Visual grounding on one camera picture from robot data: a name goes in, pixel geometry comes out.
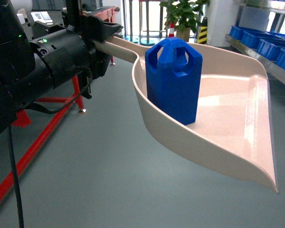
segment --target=robotic arm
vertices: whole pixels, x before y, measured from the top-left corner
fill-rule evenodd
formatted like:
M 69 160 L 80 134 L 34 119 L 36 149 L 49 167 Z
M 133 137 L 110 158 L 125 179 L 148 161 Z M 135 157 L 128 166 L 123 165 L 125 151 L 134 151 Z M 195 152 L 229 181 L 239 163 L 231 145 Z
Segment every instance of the robotic arm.
M 100 67 L 104 71 L 97 70 L 104 53 L 93 40 L 104 42 L 122 27 L 83 14 L 80 0 L 66 3 L 65 26 L 29 42 L 10 0 L 0 0 L 0 133 L 17 119 L 18 110 L 47 91 L 76 75 L 90 77 L 84 69 L 93 79 L 104 75 L 105 62 Z

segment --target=yellow black striped post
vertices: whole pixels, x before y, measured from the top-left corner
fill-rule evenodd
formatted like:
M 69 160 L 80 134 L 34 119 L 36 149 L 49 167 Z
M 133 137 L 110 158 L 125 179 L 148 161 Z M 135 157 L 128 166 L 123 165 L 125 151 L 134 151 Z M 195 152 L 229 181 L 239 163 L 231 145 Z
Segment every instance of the yellow black striped post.
M 204 18 L 199 30 L 199 37 L 197 40 L 198 44 L 207 44 L 207 26 L 208 26 L 208 20 L 207 18 Z

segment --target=blue plastic bottle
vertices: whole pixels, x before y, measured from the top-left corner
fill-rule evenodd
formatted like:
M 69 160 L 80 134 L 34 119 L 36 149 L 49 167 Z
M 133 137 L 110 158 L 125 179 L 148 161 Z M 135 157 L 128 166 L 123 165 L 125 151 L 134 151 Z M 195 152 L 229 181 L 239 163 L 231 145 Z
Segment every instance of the blue plastic bottle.
M 145 60 L 148 99 L 180 123 L 194 123 L 202 55 L 185 41 L 172 37 L 150 48 Z

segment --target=red metal frame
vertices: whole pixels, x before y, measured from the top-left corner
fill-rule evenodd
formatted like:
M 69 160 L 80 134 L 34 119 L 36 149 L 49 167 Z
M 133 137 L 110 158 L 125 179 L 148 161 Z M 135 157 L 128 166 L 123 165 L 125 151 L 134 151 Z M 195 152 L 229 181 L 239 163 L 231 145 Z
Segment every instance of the red metal frame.
M 54 102 L 54 103 L 65 103 L 66 104 L 67 102 L 72 100 L 80 92 L 77 76 L 73 77 L 72 81 L 73 81 L 73 86 L 74 86 L 75 92 L 71 97 L 45 97 L 45 98 L 39 99 L 38 101 L 39 102 Z M 81 96 L 79 96 L 76 99 L 75 103 L 77 103 L 79 109 L 84 108 L 84 103 L 83 103 Z M 24 172 L 26 167 L 29 165 L 29 163 L 32 161 L 32 159 L 35 157 L 35 155 L 38 153 L 41 146 L 49 138 L 49 136 L 51 135 L 53 130 L 57 127 L 57 125 L 59 124 L 61 119 L 68 112 L 70 107 L 71 107 L 71 104 L 69 104 L 66 108 L 64 108 L 63 110 L 58 112 L 53 117 L 53 119 L 49 122 L 49 124 L 41 132 L 41 134 L 34 141 L 34 143 L 31 145 L 31 147 L 28 149 L 28 151 L 22 156 L 22 158 L 20 159 L 20 161 L 16 165 L 18 176 L 21 176 L 21 174 Z M 25 117 L 24 117 L 25 115 L 26 115 L 26 113 L 24 114 L 23 111 L 20 111 L 20 113 L 17 116 L 22 118 L 22 120 L 23 120 L 23 119 L 25 119 Z M 13 175 L 12 175 L 12 172 L 10 172 L 7 175 L 7 177 L 3 180 L 3 182 L 0 184 L 0 203 L 2 202 L 2 200 L 4 199 L 6 194 L 9 192 L 9 190 L 11 189 L 13 184 L 14 184 Z
M 29 126 L 32 121 L 29 118 L 29 115 L 25 110 L 20 110 L 17 112 L 17 120 L 13 122 L 12 126 L 14 127 L 26 127 Z
M 119 11 L 118 7 L 111 7 L 109 9 L 105 9 L 99 13 L 96 13 L 94 16 L 99 17 L 103 21 L 107 22 L 116 22 L 116 13 Z

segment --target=plant pot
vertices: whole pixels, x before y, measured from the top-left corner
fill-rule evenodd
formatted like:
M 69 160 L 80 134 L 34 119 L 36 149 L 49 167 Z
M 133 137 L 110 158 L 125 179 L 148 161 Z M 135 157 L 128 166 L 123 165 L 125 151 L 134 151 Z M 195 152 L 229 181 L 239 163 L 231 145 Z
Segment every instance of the plant pot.
M 178 38 L 180 38 L 186 42 L 189 42 L 190 31 L 191 31 L 190 28 L 186 28 L 186 30 L 184 32 L 177 30 L 176 31 L 176 37 L 178 37 Z

